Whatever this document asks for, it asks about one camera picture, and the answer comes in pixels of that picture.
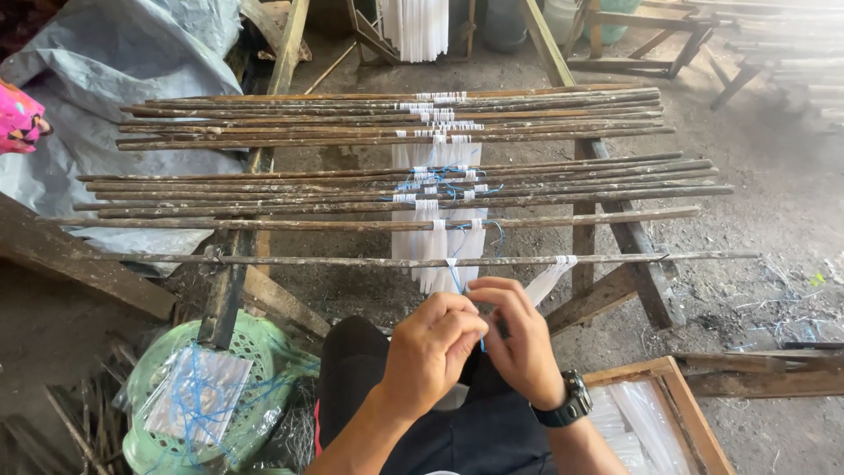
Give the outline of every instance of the gray tarp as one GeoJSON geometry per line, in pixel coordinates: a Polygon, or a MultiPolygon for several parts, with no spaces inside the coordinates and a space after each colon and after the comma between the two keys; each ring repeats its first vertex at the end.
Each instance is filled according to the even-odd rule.
{"type": "MultiPolygon", "coordinates": [[[[223,57],[237,40],[240,0],[70,0],[0,77],[45,108],[55,133],[37,151],[0,156],[0,191],[42,216],[93,216],[77,175],[241,172],[211,150],[119,152],[120,106],[147,99],[240,94],[223,57]]],[[[112,252],[190,254],[211,231],[87,228],[112,252]]],[[[175,265],[156,266],[169,275],[175,265]]]]}

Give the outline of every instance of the bundle of candles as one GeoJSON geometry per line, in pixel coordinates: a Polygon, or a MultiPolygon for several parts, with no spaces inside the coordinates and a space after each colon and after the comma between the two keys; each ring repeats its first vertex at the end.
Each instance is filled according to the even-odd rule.
{"type": "Polygon", "coordinates": [[[119,150],[491,143],[671,134],[659,89],[584,85],[419,94],[215,96],[123,107],[119,150]]]}
{"type": "MultiPolygon", "coordinates": [[[[408,158],[424,160],[431,156],[429,150],[433,148],[429,146],[418,155],[414,151],[405,152],[408,158]]],[[[473,150],[468,147],[459,155],[474,157],[473,150]]],[[[404,160],[405,155],[397,154],[394,159],[404,160]]],[[[78,179],[86,182],[86,188],[95,192],[97,199],[126,201],[74,206],[75,210],[95,211],[99,219],[47,218],[45,221],[84,227],[393,232],[392,259],[172,254],[80,254],[77,257],[133,262],[409,268],[415,270],[412,274],[419,279],[423,292],[454,292],[477,275],[479,265],[551,265],[542,274],[542,279],[535,281],[532,292],[539,295],[549,291],[553,282],[575,263],[733,259],[758,257],[759,254],[715,251],[481,258],[484,230],[504,232],[525,227],[651,221],[699,213],[697,207],[685,206],[588,216],[506,219],[491,217],[487,209],[732,193],[730,186],[700,179],[717,173],[708,160],[687,160],[682,153],[674,152],[532,165],[469,163],[331,172],[88,176],[78,179]],[[394,213],[393,221],[231,219],[370,211],[390,211],[394,213]]]]}
{"type": "Polygon", "coordinates": [[[381,33],[409,63],[448,52],[447,0],[379,0],[381,33]]]}

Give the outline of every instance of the concrete floor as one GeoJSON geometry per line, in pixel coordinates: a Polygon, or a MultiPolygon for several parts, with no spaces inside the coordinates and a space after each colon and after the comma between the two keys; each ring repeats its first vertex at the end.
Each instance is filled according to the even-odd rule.
{"type": "MultiPolygon", "coordinates": [[[[629,51],[648,37],[631,33],[609,55],[629,51]]],[[[326,45],[308,38],[313,63],[301,64],[294,91],[304,91],[345,51],[346,43],[326,45]]],[[[717,54],[723,53],[714,41],[717,54]]],[[[660,46],[654,58],[673,58],[679,39],[660,46]]],[[[356,54],[333,72],[316,92],[420,92],[494,90],[548,86],[539,58],[528,44],[513,56],[484,51],[476,42],[469,63],[402,68],[358,68],[356,54]]],[[[720,84],[701,57],[674,81],[628,76],[576,74],[582,83],[641,81],[663,91],[665,121],[678,133],[607,141],[613,156],[682,150],[712,159],[722,171],[718,181],[736,194],[697,199],[660,199],[640,208],[699,205],[702,216],[647,225],[658,242],[673,250],[758,249],[766,260],[681,263],[673,288],[689,324],[655,334],[637,300],[603,314],[588,328],[555,338],[561,367],[581,371],[611,368],[656,358],[671,351],[774,349],[779,341],[840,341],[844,286],[832,279],[827,259],[844,268],[844,173],[839,139],[819,139],[803,130],[800,116],[779,112],[776,97],[755,80],[721,111],[708,103],[720,84]],[[826,284],[815,287],[820,273],[826,284]],[[780,330],[767,330],[776,327],[780,330]]],[[[526,143],[484,147],[484,163],[564,160],[570,143],[526,143]]],[[[387,147],[287,149],[276,155],[276,169],[319,170],[384,167],[387,147]]],[[[511,217],[569,214],[571,207],[507,210],[511,217]]],[[[372,220],[377,216],[356,216],[372,220]]],[[[568,228],[508,231],[502,242],[489,232],[486,255],[553,255],[571,251],[568,228]]],[[[608,227],[599,227],[598,253],[615,253],[608,227]]],[[[318,232],[273,235],[274,255],[387,257],[389,236],[318,232]]],[[[611,270],[598,266],[598,274],[611,270]]],[[[496,268],[496,275],[527,282],[537,268],[496,268]]],[[[415,284],[398,271],[341,268],[276,268],[272,276],[327,319],[363,314],[383,325],[395,324],[422,300],[415,284]]],[[[73,384],[95,368],[104,353],[105,330],[137,335],[148,328],[113,303],[91,298],[75,286],[43,280],[26,270],[4,266],[0,273],[0,413],[22,412],[55,435],[69,439],[44,399],[40,385],[73,384]]],[[[571,293],[567,278],[540,306],[544,313],[571,293]]],[[[194,296],[197,306],[203,296],[194,296]]],[[[699,403],[739,473],[749,475],[839,473],[844,463],[844,403],[841,398],[752,401],[700,399],[699,403]]]]}

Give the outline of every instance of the black wristwatch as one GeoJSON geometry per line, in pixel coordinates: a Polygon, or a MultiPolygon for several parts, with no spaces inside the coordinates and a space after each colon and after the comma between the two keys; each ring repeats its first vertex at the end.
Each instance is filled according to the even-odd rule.
{"type": "Polygon", "coordinates": [[[565,427],[592,411],[592,398],[589,397],[589,391],[580,374],[574,369],[560,374],[563,376],[563,384],[569,394],[563,405],[553,411],[540,411],[533,404],[530,406],[536,420],[545,427],[565,427]]]}

